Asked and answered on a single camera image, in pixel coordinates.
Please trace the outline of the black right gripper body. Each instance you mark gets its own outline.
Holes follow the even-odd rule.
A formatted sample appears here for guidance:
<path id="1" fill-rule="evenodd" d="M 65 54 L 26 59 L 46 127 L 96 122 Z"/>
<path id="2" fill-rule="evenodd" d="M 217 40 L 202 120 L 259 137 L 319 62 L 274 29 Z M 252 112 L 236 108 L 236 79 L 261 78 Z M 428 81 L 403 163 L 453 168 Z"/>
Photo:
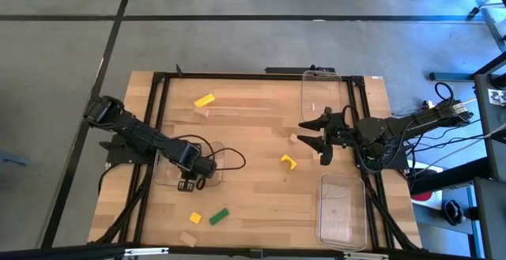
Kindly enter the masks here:
<path id="1" fill-rule="evenodd" d="M 343 111 L 333 112 L 331 107 L 325 107 L 323 114 L 327 122 L 323 127 L 323 143 L 325 145 L 340 145 L 345 148 L 356 144 L 353 131 L 346 123 Z"/>

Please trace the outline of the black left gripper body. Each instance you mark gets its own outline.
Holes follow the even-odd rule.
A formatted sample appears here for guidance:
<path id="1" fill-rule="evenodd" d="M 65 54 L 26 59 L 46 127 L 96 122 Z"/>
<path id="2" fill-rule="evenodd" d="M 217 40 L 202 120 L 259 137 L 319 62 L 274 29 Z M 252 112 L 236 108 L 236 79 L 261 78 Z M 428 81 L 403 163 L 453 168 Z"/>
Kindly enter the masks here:
<path id="1" fill-rule="evenodd" d="M 186 164 L 182 172 L 183 179 L 197 179 L 199 176 L 210 179 L 217 170 L 217 163 L 205 157 L 198 157 Z"/>

